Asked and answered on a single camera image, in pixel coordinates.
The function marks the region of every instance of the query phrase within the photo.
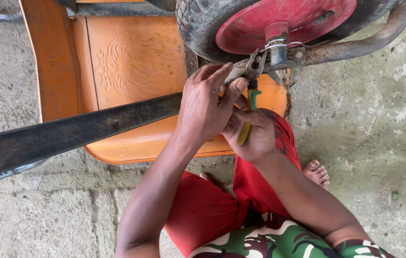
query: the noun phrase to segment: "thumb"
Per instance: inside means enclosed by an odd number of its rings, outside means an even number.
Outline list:
[[[259,110],[237,111],[234,115],[242,122],[249,122],[253,126],[265,128],[271,124],[271,119]]]
[[[240,97],[246,87],[247,80],[245,78],[240,77],[234,80],[223,93],[220,105],[224,108],[232,109],[235,101]]]

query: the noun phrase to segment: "hand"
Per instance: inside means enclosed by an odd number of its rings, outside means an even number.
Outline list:
[[[209,64],[187,80],[174,131],[186,143],[200,147],[217,136],[228,123],[235,101],[247,87],[246,79],[238,78],[223,87],[222,97],[217,95],[232,69],[232,63]]]
[[[256,163],[264,159],[270,153],[277,152],[274,136],[273,121],[261,111],[244,111],[246,98],[240,97],[237,104],[242,108],[234,108],[233,115],[222,131],[223,136],[230,147],[242,159]],[[250,122],[251,132],[244,145],[238,145],[238,137],[244,122]]]

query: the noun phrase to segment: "person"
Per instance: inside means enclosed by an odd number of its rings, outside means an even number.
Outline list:
[[[326,191],[325,167],[312,161],[302,173],[285,119],[246,111],[246,79],[223,85],[232,68],[206,65],[187,80],[176,128],[123,211],[115,257],[160,257],[163,228],[190,258],[393,257]],[[252,129],[238,145],[244,122]],[[219,133],[236,154],[236,199],[207,174],[184,171]]]

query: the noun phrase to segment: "embossed design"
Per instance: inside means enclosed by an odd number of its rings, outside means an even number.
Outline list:
[[[133,100],[158,97],[160,89],[170,88],[173,72],[167,64],[179,59],[176,40],[163,43],[170,40],[165,35],[144,36],[137,31],[120,34],[97,54],[100,64],[95,72],[101,75],[101,86]]]

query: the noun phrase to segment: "wheel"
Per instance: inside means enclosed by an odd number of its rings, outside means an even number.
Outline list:
[[[177,0],[176,18],[186,45],[212,62],[238,62],[263,49],[268,22],[285,19],[289,42],[337,41],[361,30],[400,0]],[[331,10],[326,20],[316,23]]]

